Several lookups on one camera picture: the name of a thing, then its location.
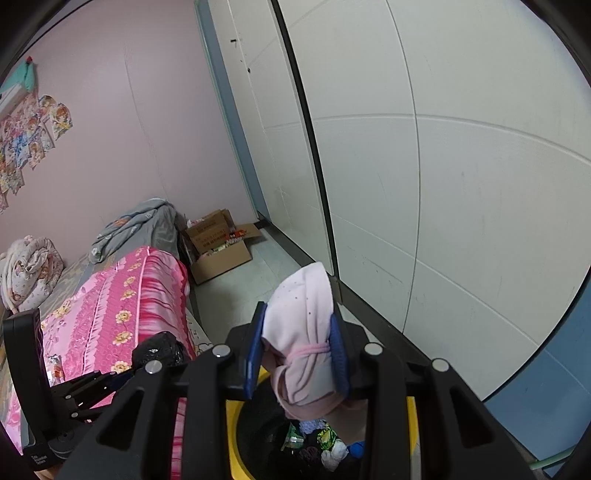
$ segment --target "blue wall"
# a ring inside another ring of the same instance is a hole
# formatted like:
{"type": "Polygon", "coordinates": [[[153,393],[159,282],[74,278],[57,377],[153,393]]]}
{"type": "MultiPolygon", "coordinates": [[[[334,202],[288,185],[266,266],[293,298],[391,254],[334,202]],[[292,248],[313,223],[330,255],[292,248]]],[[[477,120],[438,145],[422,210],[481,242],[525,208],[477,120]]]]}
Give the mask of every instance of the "blue wall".
{"type": "Polygon", "coordinates": [[[545,348],[486,406],[539,459],[579,441],[591,421],[589,275],[545,348]]]}

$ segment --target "blue cloth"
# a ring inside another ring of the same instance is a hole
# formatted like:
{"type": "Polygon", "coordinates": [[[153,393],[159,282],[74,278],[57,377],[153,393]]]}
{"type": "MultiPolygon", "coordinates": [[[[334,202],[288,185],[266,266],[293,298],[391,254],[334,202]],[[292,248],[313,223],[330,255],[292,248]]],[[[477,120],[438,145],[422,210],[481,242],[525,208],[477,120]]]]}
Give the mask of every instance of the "blue cloth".
{"type": "Polygon", "coordinates": [[[300,420],[300,432],[309,435],[314,430],[322,430],[326,428],[326,422],[324,420],[300,420]]]}
{"type": "Polygon", "coordinates": [[[20,83],[27,89],[27,92],[32,92],[35,88],[35,70],[33,66],[33,62],[27,63],[26,60],[23,62],[12,72],[10,77],[4,81],[2,87],[0,87],[0,92],[5,92],[9,88],[12,88],[17,83],[20,83]]]}
{"type": "Polygon", "coordinates": [[[353,445],[349,445],[348,449],[353,458],[361,458],[365,450],[365,442],[355,442],[353,445]]]}

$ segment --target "blue gripper pad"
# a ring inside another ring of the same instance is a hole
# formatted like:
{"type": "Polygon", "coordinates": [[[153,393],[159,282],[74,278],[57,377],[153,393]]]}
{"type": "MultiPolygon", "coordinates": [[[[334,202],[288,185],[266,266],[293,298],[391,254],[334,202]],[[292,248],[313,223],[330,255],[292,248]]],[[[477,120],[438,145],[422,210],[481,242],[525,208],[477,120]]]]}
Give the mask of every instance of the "blue gripper pad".
{"type": "Polygon", "coordinates": [[[330,355],[332,357],[332,371],[335,386],[339,393],[349,396],[349,361],[345,344],[340,334],[339,322],[333,313],[330,317],[330,355]]]}
{"type": "Polygon", "coordinates": [[[267,304],[262,304],[262,309],[257,318],[252,321],[256,322],[255,334],[252,338],[251,346],[246,357],[246,375],[244,383],[244,392],[247,398],[252,398],[256,385],[258,383],[258,373],[261,367],[261,359],[263,353],[263,344],[261,341],[262,325],[265,320],[265,312],[267,311],[267,304]]]}

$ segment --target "gray blanket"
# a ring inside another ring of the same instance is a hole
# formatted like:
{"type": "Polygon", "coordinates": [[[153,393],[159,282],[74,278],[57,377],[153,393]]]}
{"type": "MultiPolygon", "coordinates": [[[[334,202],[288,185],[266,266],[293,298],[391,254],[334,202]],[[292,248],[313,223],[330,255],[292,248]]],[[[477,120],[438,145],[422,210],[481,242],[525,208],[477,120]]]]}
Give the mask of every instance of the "gray blanket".
{"type": "Polygon", "coordinates": [[[176,217],[176,210],[164,199],[153,198],[140,203],[99,233],[90,249],[90,262],[103,262],[115,252],[122,258],[141,245],[156,246],[178,257],[176,217]]]}

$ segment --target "cardboard box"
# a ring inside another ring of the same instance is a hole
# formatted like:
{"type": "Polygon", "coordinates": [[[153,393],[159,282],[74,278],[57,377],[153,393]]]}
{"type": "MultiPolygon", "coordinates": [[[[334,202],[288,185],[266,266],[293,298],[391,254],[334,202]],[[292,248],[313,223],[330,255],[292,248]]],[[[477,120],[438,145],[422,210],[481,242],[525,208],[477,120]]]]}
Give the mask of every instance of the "cardboard box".
{"type": "Polygon", "coordinates": [[[246,247],[245,240],[261,236],[260,231],[253,223],[236,225],[236,230],[245,230],[246,234],[243,240],[230,245],[218,252],[210,252],[201,255],[193,265],[191,273],[197,285],[211,280],[222,273],[225,273],[239,265],[242,265],[252,259],[251,253],[246,247]]]}
{"type": "Polygon", "coordinates": [[[230,212],[216,210],[203,217],[197,225],[187,229],[187,234],[200,254],[223,245],[234,230],[234,221],[230,212]]]}

